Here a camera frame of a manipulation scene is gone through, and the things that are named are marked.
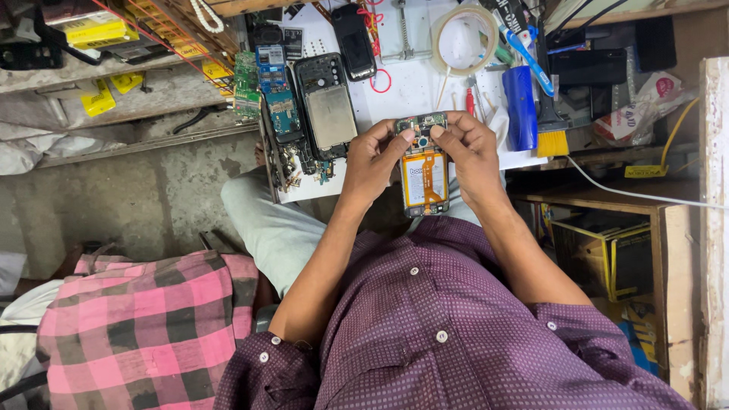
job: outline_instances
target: white cable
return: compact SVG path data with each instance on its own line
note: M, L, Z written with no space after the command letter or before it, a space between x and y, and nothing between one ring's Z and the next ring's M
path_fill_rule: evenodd
M205 11L210 15L210 17L213 19L215 24L217 25L216 28L212 28L210 24L208 24L208 21L203 17L203 12L200 11L201 4ZM203 27L210 31L211 33L222 33L223 30L225 30L225 26L223 25L223 22L220 20L220 18L215 14L215 12L210 8L210 6L205 2L205 0L190 0L190 3L192 4L192 8L195 9L195 14L198 15L198 20L203 25Z
M580 166L577 165L576 162L572 158L570 158L569 155L565 155L569 162L574 165L575 168L585 177L588 179L588 181L592 182L596 187L604 189L608 192L613 193L619 193L621 195L627 195L627 196L634 196L636 198L646 198L646 199L652 199L654 201L665 201L665 202L673 202L674 204L684 204L684 205L693 205L693 206L703 206L705 208L718 208L718 209L729 209L729 206L725 205L714 205L714 204L705 204L704 202L694 202L694 201L684 201L683 199L675 199L675 198L666 198L663 196L653 196L653 195L644 195L642 193L632 193L632 192L625 192L623 190L614 190L612 188L608 188L606 186L600 185L599 183L595 182L594 179L590 178L589 175L587 175Z

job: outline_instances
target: pliers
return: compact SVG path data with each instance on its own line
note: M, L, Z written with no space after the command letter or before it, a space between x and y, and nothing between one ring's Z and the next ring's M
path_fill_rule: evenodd
M207 117L208 114L215 113L215 112L223 112L225 111L225 107L218 107L217 105L211 105L208 107L200 108L200 111L196 116L194 116L190 121L187 121L186 123L182 123L175 127L175 129L172 130L172 134L177 134L178 132L184 130L185 128L197 124L202 120L203 118Z

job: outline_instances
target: tape roll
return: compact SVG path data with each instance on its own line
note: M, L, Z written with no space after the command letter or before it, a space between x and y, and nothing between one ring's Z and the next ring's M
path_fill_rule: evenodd
M465 77L483 69L486 64L494 58L496 54L496 45L499 42L499 24L496 22L494 16L481 6L475 6L472 4L462 4L452 9L450 12L443 15L438 21L436 21L432 32L432 46L433 46L433 64L443 72L447 72L448 63L443 59L443 54L440 52L440 40L443 35L443 29L449 23L456 20L463 20L466 18L474 18L481 25L480 30L488 37L488 46L486 52L483 53L483 58L477 63L467 69L457 69L451 66L451 75Z

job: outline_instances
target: forearm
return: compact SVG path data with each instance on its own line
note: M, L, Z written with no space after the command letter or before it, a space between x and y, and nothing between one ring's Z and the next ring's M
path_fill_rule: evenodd
M542 251L505 197L476 211L514 295L523 303L591 304L585 293Z
M340 201L314 253L273 315L269 331L286 341L319 344L336 306L365 212Z

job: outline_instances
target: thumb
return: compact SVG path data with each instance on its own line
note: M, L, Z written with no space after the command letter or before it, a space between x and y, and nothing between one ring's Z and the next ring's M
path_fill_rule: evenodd
M402 157L402 154L405 153L405 150L413 145L414 139L415 131L411 128L397 134L397 136L394 137L389 144L387 144L387 149L385 149L385 152L381 155L382 159L394 165L397 160Z
M433 125L430 128L430 136L438 144L438 147L443 148L451 156L453 162L458 162L460 158L465 158L466 155L470 154L470 151L461 143L460 139L440 125Z

